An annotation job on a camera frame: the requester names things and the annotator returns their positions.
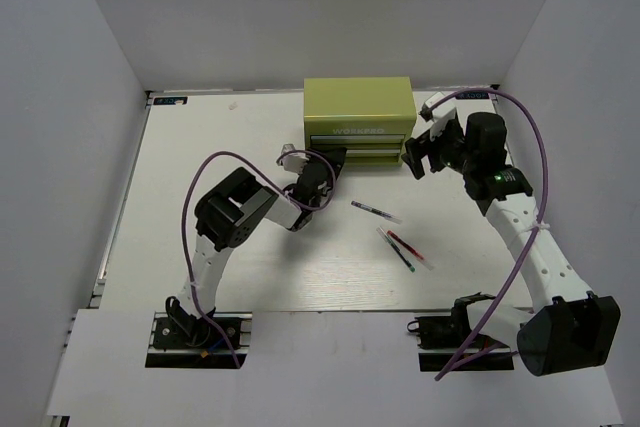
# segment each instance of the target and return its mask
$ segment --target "gray wall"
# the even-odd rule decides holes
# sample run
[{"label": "gray wall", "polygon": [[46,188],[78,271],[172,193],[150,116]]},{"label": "gray wall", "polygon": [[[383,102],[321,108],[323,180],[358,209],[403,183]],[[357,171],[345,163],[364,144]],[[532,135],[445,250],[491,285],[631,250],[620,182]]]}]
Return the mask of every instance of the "gray wall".
[{"label": "gray wall", "polygon": [[0,0],[0,412],[39,425],[144,93],[94,0]]},{"label": "gray wall", "polygon": [[[639,33],[640,0],[547,0],[504,82],[548,146],[556,238],[622,308],[607,373],[625,426],[640,425]],[[515,160],[539,172],[529,129],[511,106],[501,112]]]},{"label": "gray wall", "polygon": [[499,82],[545,0],[97,0],[145,89]]}]

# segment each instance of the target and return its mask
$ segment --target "marker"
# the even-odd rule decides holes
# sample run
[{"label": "marker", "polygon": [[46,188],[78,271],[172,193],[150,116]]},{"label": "marker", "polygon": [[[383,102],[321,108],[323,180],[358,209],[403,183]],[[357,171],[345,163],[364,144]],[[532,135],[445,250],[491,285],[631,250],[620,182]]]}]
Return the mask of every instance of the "marker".
[{"label": "marker", "polygon": [[422,256],[422,254],[420,252],[418,252],[416,249],[411,247],[409,244],[407,244],[404,240],[402,240],[396,234],[394,234],[390,230],[387,230],[387,234],[389,235],[389,237],[391,237],[393,240],[395,240],[401,246],[403,246],[405,249],[407,249],[408,252],[411,252],[411,255],[413,255],[416,259],[424,261],[424,257]]},{"label": "marker", "polygon": [[411,262],[409,262],[406,259],[406,257],[402,255],[402,252],[400,252],[400,248],[393,242],[393,240],[389,238],[387,234],[384,233],[384,230],[382,230],[380,227],[378,227],[376,230],[380,234],[380,237],[382,237],[385,240],[385,242],[391,246],[391,248],[395,251],[395,253],[398,254],[398,257],[402,259],[402,262],[404,262],[404,265],[406,265],[411,272],[415,272],[416,269],[413,267],[413,265],[411,265]]},{"label": "marker", "polygon": [[351,201],[351,205],[353,205],[354,207],[358,207],[359,209],[366,210],[367,212],[371,212],[372,214],[379,215],[380,217],[390,220],[391,222],[395,222],[396,224],[402,223],[400,219],[398,219],[397,217],[394,217],[391,214],[387,214],[386,212],[382,212],[381,210],[374,209],[373,207],[369,207],[368,205],[365,205],[365,204],[361,204],[360,202],[356,202],[355,200]]}]

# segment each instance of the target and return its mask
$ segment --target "red pen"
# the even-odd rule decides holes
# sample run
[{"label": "red pen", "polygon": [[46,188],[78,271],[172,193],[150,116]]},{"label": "red pen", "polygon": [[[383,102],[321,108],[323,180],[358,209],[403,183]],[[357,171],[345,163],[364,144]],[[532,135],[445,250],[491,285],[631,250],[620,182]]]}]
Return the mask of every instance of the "red pen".
[{"label": "red pen", "polygon": [[422,254],[420,252],[418,252],[416,249],[414,249],[413,247],[411,247],[409,244],[407,244],[404,240],[402,240],[400,237],[398,237],[396,234],[394,234],[392,231],[387,230],[387,234],[389,234],[389,236],[395,240],[396,242],[398,242],[401,246],[403,246],[405,249],[407,249],[408,252],[411,252],[411,254],[418,260],[422,260],[424,261],[424,257],[422,256]]}]

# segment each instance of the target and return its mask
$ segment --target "tabletop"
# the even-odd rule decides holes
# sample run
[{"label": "tabletop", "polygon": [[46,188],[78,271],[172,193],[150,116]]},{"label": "tabletop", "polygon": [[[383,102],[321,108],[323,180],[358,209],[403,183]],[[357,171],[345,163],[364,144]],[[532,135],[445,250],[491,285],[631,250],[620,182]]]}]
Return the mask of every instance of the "tabletop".
[{"label": "tabletop", "polygon": [[[433,92],[415,92],[416,108]],[[457,101],[460,121],[493,111],[490,100]],[[162,311],[186,278],[180,213],[193,175],[209,154],[237,152],[277,184],[295,180],[275,163],[282,145],[304,147],[303,94],[189,95],[184,105],[154,105],[142,139],[124,212],[107,264],[101,309]],[[418,117],[414,135],[428,125]],[[212,162],[189,209],[195,243],[195,201],[239,166]],[[401,225],[350,205],[389,212]],[[428,266],[410,272],[376,233],[391,228],[422,252]],[[327,209],[297,233],[264,220],[232,255],[217,294],[218,311],[446,309],[460,296],[495,293],[513,260],[499,235],[464,191],[461,176],[445,170],[416,181],[406,166],[349,167]],[[508,304],[531,299],[518,278]]]}]

